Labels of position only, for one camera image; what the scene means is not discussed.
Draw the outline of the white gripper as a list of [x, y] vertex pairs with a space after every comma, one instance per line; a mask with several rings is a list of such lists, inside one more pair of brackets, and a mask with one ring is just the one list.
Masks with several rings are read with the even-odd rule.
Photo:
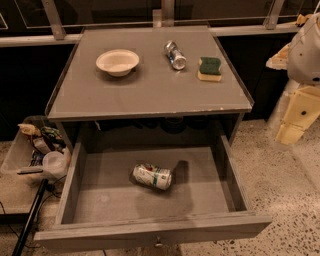
[[[310, 16], [290, 44], [268, 59], [266, 66], [286, 70], [288, 77], [301, 84], [320, 85], [320, 13]], [[320, 116], [320, 88], [304, 86], [289, 100], [275, 140], [295, 144]]]

